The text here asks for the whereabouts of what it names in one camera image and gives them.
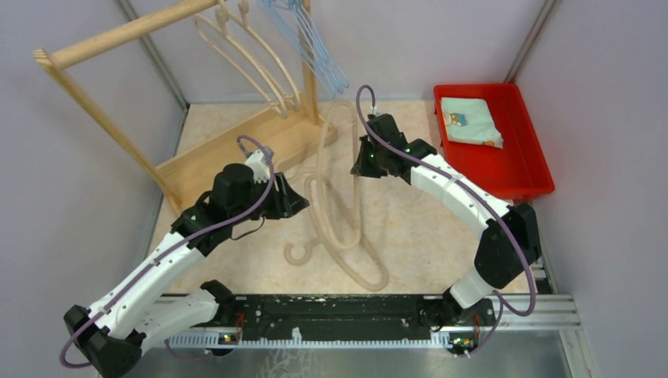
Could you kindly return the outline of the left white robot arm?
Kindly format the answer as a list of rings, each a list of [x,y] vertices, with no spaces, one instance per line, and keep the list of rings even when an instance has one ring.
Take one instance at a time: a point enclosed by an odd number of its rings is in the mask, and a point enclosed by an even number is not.
[[[74,305],[64,315],[71,346],[103,377],[122,377],[150,349],[192,326],[236,325],[240,312],[235,295],[217,280],[163,310],[154,302],[219,245],[232,240],[233,228],[245,221],[293,217],[309,206],[284,174],[273,167],[273,152],[262,147],[245,154],[244,163],[226,165],[195,204],[182,212],[169,232],[132,273],[89,306]]]

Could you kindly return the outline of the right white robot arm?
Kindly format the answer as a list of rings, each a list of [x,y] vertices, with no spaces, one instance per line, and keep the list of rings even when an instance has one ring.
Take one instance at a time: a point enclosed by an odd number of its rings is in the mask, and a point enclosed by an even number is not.
[[[473,267],[440,301],[426,305],[430,327],[465,324],[475,305],[530,270],[541,255],[536,212],[527,203],[512,206],[452,168],[423,139],[406,140],[390,114],[369,115],[366,135],[351,174],[394,176],[431,195],[479,236]]]

